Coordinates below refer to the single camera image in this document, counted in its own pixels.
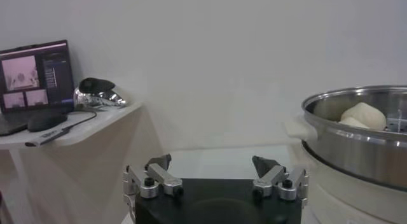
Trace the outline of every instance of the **white dough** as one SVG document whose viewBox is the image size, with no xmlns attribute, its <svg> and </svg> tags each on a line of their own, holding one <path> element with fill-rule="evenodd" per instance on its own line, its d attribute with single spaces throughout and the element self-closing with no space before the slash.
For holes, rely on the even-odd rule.
<svg viewBox="0 0 407 224">
<path fill-rule="evenodd" d="M 341 120 L 348 117 L 355 118 L 358 122 L 374 130 L 383 130 L 386 127 L 386 117 L 384 114 L 380 110 L 363 102 L 346 110 L 342 114 Z"/>
<path fill-rule="evenodd" d="M 360 128 L 367 128 L 367 129 L 369 128 L 369 127 L 365 126 L 364 124 L 362 124 L 361 122 L 359 122 L 358 120 L 356 120 L 355 118 L 352 118 L 351 116 L 343 119 L 339 123 L 345 124 L 345 125 L 350 125 L 353 127 L 360 127 Z"/>
</svg>

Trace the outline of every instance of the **table surface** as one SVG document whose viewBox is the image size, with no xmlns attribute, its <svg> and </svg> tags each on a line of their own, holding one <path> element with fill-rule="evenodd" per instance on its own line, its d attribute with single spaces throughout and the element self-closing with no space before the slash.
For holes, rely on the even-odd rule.
<svg viewBox="0 0 407 224">
<path fill-rule="evenodd" d="M 94 119 L 73 127 L 68 134 L 54 140 L 52 142 L 52 145 L 69 146 L 79 143 L 92 136 L 96 132 L 101 131 L 102 129 L 111 125 L 115 121 L 134 112 L 135 110 L 140 108 L 141 105 L 141 102 L 135 102 L 122 109 L 111 109 L 109 111 L 98 112 L 97 116 Z M 25 142 L 30 141 L 31 139 L 35 139 L 55 129 L 61 129 L 76 122 L 80 122 L 92 116 L 92 114 L 93 113 L 73 112 L 68 115 L 68 120 L 66 122 L 63 122 L 54 128 L 41 132 L 29 132 L 28 130 L 23 130 L 10 136 L 0 137 L 0 150 L 25 148 Z"/>
</svg>

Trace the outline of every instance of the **computer mouse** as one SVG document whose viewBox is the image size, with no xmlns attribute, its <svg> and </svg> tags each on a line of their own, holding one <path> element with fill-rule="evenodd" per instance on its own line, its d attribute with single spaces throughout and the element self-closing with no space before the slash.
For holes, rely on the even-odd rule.
<svg viewBox="0 0 407 224">
<path fill-rule="evenodd" d="M 34 115 L 28 122 L 27 129 L 29 132 L 38 132 L 48 130 L 68 119 L 66 114 L 49 112 Z"/>
</svg>

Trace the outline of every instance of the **cable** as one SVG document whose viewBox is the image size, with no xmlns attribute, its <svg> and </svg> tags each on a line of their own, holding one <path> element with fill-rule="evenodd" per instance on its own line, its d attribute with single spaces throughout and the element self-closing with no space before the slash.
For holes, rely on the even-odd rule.
<svg viewBox="0 0 407 224">
<path fill-rule="evenodd" d="M 97 116 L 97 113 L 95 111 L 93 111 L 93 110 L 79 110 L 79 111 L 77 110 L 77 111 L 74 111 L 74 112 L 93 113 L 93 116 L 91 116 L 91 117 L 89 117 L 87 119 L 84 119 L 84 120 L 82 120 L 80 122 L 77 122 L 75 124 L 64 127 L 64 128 L 62 128 L 62 130 L 71 130 L 73 127 L 75 127 L 75 126 L 77 126 L 77 125 L 79 125 L 81 123 L 87 122 L 87 121 L 89 121 L 89 120 L 91 120 L 91 119 L 93 119 L 93 118 L 95 118 Z"/>
</svg>

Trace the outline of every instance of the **metal bracket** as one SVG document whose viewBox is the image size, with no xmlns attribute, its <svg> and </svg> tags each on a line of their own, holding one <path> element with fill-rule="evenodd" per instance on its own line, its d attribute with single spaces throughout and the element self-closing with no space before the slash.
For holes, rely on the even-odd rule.
<svg viewBox="0 0 407 224">
<path fill-rule="evenodd" d="M 149 164 L 147 174 L 164 187 L 164 193 L 179 198 L 184 194 L 183 181 L 175 178 L 158 164 Z"/>
<path fill-rule="evenodd" d="M 287 177 L 278 184 L 279 197 L 283 200 L 295 200 L 297 197 L 307 204 L 309 175 L 301 167 L 295 168 Z"/>
<path fill-rule="evenodd" d="M 273 186 L 286 178 L 285 169 L 280 165 L 274 166 L 263 177 L 253 181 L 253 195 L 259 200 L 272 195 Z"/>
<path fill-rule="evenodd" d="M 147 177 L 142 170 L 135 170 L 126 166 L 123 171 L 124 201 L 128 206 L 130 217 L 135 223 L 135 197 L 138 193 L 144 199 L 152 199 L 158 196 L 158 183 Z"/>
</svg>

